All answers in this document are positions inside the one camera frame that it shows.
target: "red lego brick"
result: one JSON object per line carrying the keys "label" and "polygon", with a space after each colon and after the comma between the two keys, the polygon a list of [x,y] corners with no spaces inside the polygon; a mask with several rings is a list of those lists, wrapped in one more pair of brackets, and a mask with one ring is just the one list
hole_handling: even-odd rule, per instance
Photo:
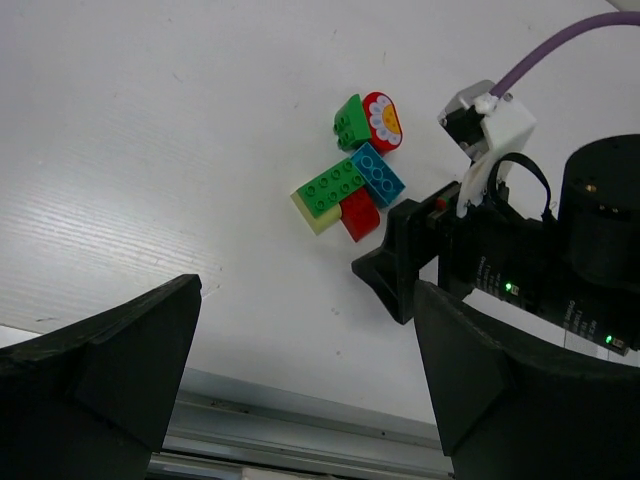
{"label": "red lego brick", "polygon": [[402,143],[402,127],[391,99],[382,92],[371,92],[364,97],[362,107],[371,131],[369,142],[373,148],[380,155],[398,148]]}
{"label": "red lego brick", "polygon": [[355,242],[380,225],[380,214],[365,188],[359,188],[340,202],[342,223]]}

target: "black plastic bracket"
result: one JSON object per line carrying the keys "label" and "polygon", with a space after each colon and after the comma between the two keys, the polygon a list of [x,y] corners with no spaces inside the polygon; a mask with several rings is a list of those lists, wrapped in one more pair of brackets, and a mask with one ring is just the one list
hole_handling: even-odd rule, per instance
{"label": "black plastic bracket", "polygon": [[182,275],[0,349],[2,480],[140,480],[164,442],[198,314]]}
{"label": "black plastic bracket", "polygon": [[[413,318],[413,291],[420,269],[443,247],[440,228],[455,215],[460,184],[451,182],[426,200],[407,199],[392,208],[382,245],[351,263],[351,270],[369,285],[393,319],[404,325]],[[438,209],[438,199],[449,207]]]}

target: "lego stud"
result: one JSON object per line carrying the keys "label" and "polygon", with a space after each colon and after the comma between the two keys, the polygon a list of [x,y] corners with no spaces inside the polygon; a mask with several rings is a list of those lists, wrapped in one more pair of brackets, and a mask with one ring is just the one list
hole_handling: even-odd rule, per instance
{"label": "lego stud", "polygon": [[360,165],[362,165],[362,168],[370,170],[373,167],[373,159],[364,155],[360,158]]}
{"label": "lego stud", "polygon": [[372,168],[371,169],[371,178],[373,178],[374,180],[380,181],[382,180],[383,177],[383,173],[382,173],[382,169],[381,168]]}
{"label": "lego stud", "polygon": [[382,188],[382,190],[384,190],[385,192],[392,192],[393,182],[391,180],[385,179],[382,181],[382,185],[380,185],[380,188]]}
{"label": "lego stud", "polygon": [[340,130],[342,130],[347,125],[349,125],[349,119],[346,118],[346,117],[340,117],[333,124],[333,133],[338,133]]}

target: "white table surface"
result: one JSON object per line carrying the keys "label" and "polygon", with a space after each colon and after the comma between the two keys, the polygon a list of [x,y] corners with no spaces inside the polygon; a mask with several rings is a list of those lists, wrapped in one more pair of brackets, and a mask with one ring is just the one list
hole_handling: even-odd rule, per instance
{"label": "white table surface", "polygon": [[[289,194],[341,160],[332,118],[388,93],[390,156],[421,200],[468,162],[435,117],[603,0],[5,0],[0,6],[0,323],[47,332],[185,272],[204,297],[188,366],[433,422],[411,325],[315,237]],[[640,131],[640,32],[591,33],[513,89],[554,195],[568,156]],[[543,201],[522,172],[512,198]],[[425,272],[433,278],[433,269]],[[546,340],[563,332],[483,294]]]}

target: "yellow lego brick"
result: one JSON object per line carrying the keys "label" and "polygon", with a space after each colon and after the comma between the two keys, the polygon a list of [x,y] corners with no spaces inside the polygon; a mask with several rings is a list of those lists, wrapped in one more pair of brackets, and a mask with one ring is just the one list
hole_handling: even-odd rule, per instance
{"label": "yellow lego brick", "polygon": [[298,195],[297,191],[291,194],[291,200],[293,200],[293,203],[298,207],[298,210],[300,210],[300,213],[316,235],[320,235],[342,217],[342,209],[340,208],[339,203],[331,207],[318,218],[313,218],[313,215],[305,205],[304,200],[302,200],[300,195]]}

